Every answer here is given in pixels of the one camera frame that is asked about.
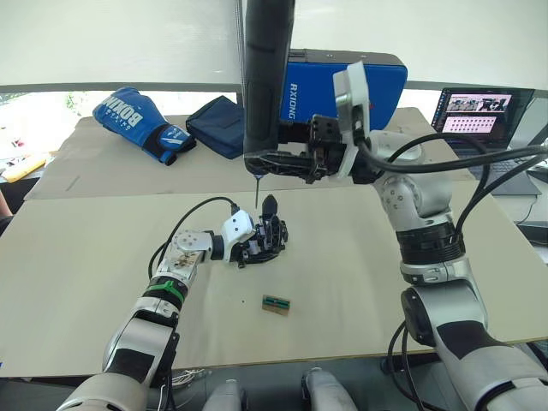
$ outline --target table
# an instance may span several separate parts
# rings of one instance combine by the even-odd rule
[[[409,132],[410,123],[400,120],[416,113],[399,110],[390,126]],[[414,130],[417,135],[430,132],[424,120],[415,122]],[[128,169],[137,170],[132,156],[146,158],[129,147],[123,149],[133,153],[127,154]],[[454,158],[442,141],[429,147],[448,156],[442,159]],[[212,155],[208,151],[189,154]],[[200,167],[191,167],[190,162],[188,156],[188,167],[181,170],[185,176],[197,176]],[[100,163],[104,170],[119,165]],[[82,164],[82,184],[98,187],[91,177],[87,179],[93,176],[91,163]],[[46,169],[45,182],[56,170],[51,166]],[[106,182],[108,189],[96,188],[86,194],[82,188],[73,198],[66,198],[72,189],[36,191],[36,197],[25,203],[0,237],[0,312],[9,314],[0,316],[0,332],[8,336],[0,338],[0,377],[98,372],[105,344],[147,285],[146,265],[152,251],[176,220],[213,194],[228,195],[253,212],[253,185],[232,181],[239,176],[240,166],[228,160],[214,164],[224,170],[224,189],[217,191],[212,189],[223,184],[204,179],[206,187],[190,183],[179,187],[173,179],[163,187],[177,188],[178,193],[148,193],[152,182],[147,180],[139,188],[139,176],[129,172],[129,189]],[[166,170],[178,169],[161,167],[158,173]],[[465,170],[451,177],[452,207],[458,215],[476,181]],[[273,177],[270,186],[261,186],[261,199],[269,192],[276,196],[279,215],[289,229],[288,247],[277,259],[244,270],[221,262],[199,267],[182,310],[178,329],[182,337],[174,368],[385,352],[402,320],[399,294],[407,284],[399,274],[397,242],[378,196],[371,187],[348,182],[337,187],[329,187],[330,182],[295,187],[291,184],[300,182],[293,181]],[[115,188],[126,191],[115,195],[109,191]],[[228,215],[226,205],[208,205],[185,226],[218,229]],[[464,229],[474,275],[490,313],[492,335],[504,341],[548,337],[544,316],[548,271],[501,207],[488,196]],[[290,299],[289,316],[261,310],[263,294]],[[414,342],[410,345],[414,352],[424,349]]]
[[[548,184],[529,176],[541,195],[531,209],[527,221],[548,221]],[[504,209],[512,221],[521,221],[527,215],[531,204],[535,201],[534,195],[502,195],[495,197],[497,203]]]
[[[167,116],[168,121],[184,126],[187,116]],[[416,108],[397,109],[387,129],[421,136],[432,127]],[[302,146],[287,145],[299,152]],[[429,158],[456,159],[443,141],[425,145]],[[472,181],[467,170],[451,171],[455,181]],[[313,185],[303,180],[266,176],[260,188],[295,189],[352,185],[351,179],[334,182],[324,179]],[[216,193],[251,191],[255,180],[246,172],[242,157],[228,160],[200,142],[167,167],[147,156],[139,147],[100,126],[92,117],[83,118],[63,143],[47,172],[27,195],[26,200],[98,197],[113,195]]]

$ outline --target blue case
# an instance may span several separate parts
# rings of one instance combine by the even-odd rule
[[[292,50],[280,117],[291,122],[307,122],[313,114],[336,117],[333,75],[359,60],[365,62],[371,130],[382,130],[396,110],[408,76],[403,63],[391,54]]]

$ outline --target blue boxing glove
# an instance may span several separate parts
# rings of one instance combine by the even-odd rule
[[[173,164],[178,152],[196,146],[190,134],[166,122],[152,100],[133,87],[113,92],[95,107],[93,116],[103,127],[135,143],[165,165]]]

